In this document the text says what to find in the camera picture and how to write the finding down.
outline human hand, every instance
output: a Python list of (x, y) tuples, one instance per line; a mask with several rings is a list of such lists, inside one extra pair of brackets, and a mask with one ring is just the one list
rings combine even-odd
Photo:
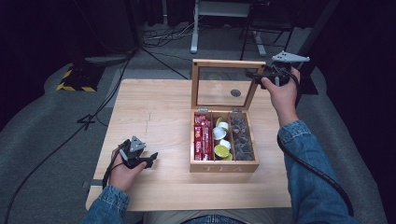
[[(111, 158), (116, 155), (116, 152), (117, 149), (114, 149), (113, 153), (111, 154)], [(108, 184), (126, 192), (131, 188), (132, 184), (134, 183), (134, 179), (145, 169), (146, 165), (147, 163), (143, 161), (134, 169), (129, 169), (122, 163), (122, 157), (119, 153), (117, 158), (114, 160), (112, 167), (113, 170), (111, 171), (110, 178), (108, 179)]]
[[(294, 67), (291, 68), (291, 73), (294, 74), (300, 81), (300, 72)], [(287, 123), (298, 119), (295, 108), (297, 98), (297, 86), (292, 80), (281, 87), (274, 85), (267, 77), (262, 78), (262, 84), (271, 94), (271, 102), (276, 110), (279, 120), (279, 126), (282, 127)]]

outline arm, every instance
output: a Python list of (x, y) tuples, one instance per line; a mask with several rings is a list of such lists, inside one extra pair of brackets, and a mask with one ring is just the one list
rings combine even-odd
[[(291, 72), (300, 79), (296, 69), (292, 68)], [(281, 127), (278, 136), (285, 149), (336, 180), (318, 140), (298, 119), (295, 109), (297, 90), (293, 80), (282, 87), (275, 86), (267, 78), (263, 78), (262, 83), (271, 94)], [(285, 156), (285, 165), (293, 218), (297, 223), (358, 223), (349, 216), (344, 200), (330, 184), (289, 156)]]
[(134, 179), (146, 165), (145, 162), (142, 162), (130, 170), (122, 164), (121, 155), (118, 154), (108, 180), (109, 185), (104, 188), (103, 192), (93, 202), (88, 214), (81, 223), (123, 223), (129, 203), (129, 195), (125, 192), (132, 187)]

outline denim shirt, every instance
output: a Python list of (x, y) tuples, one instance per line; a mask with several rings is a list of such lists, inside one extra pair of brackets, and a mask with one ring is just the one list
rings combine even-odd
[[(335, 173), (317, 138), (304, 122), (300, 120), (291, 122), (283, 126), (278, 135), (287, 150), (336, 180)], [(296, 223), (358, 223), (348, 214), (346, 204), (331, 185), (288, 156), (285, 156), (285, 165), (292, 213)], [(123, 223), (128, 202), (129, 196), (126, 193), (107, 186), (93, 202), (81, 223)], [(198, 217), (184, 224), (213, 221), (213, 218), (213, 216)], [(215, 220), (214, 223), (242, 223), (221, 216), (217, 216)]]

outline wooden box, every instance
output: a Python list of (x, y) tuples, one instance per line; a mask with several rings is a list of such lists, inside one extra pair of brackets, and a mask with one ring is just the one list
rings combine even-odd
[[(250, 125), (248, 108), (258, 84), (246, 76), (247, 72), (262, 74), (265, 62), (202, 60), (192, 62), (191, 83), (191, 173), (254, 173), (259, 166), (258, 150)], [(210, 155), (199, 158), (196, 147), (204, 138), (196, 138), (200, 115), (209, 120), (211, 137), (208, 143)], [(213, 129), (221, 118), (229, 125), (225, 140), (231, 143), (230, 154), (222, 159), (215, 154)]]

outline white cup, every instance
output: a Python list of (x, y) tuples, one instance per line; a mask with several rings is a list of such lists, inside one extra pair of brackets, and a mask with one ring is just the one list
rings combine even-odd
[(231, 143), (225, 139), (221, 139), (219, 145), (227, 147), (229, 150), (231, 149)]
[(222, 128), (222, 129), (224, 129), (224, 131), (228, 132), (228, 123), (227, 122), (224, 122), (224, 121), (220, 122), (218, 124), (218, 127)]
[(220, 128), (220, 127), (216, 127), (213, 129), (213, 135), (215, 140), (220, 140), (223, 137), (225, 137), (227, 133), (224, 131), (224, 129)]

